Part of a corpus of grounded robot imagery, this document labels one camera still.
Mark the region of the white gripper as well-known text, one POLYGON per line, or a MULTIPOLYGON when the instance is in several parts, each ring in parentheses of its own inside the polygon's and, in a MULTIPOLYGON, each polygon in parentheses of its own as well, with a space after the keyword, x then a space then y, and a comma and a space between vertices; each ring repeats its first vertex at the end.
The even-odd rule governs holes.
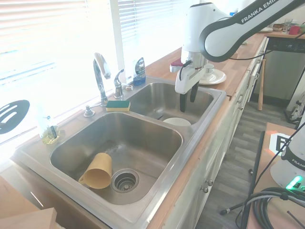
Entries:
POLYGON ((203 68, 197 70, 192 66, 192 61, 187 61, 179 70, 176 81, 175 91, 180 94, 180 111, 186 111, 188 91, 191 89, 190 102, 194 103, 199 87, 199 81, 210 72, 210 64, 207 63, 203 68))

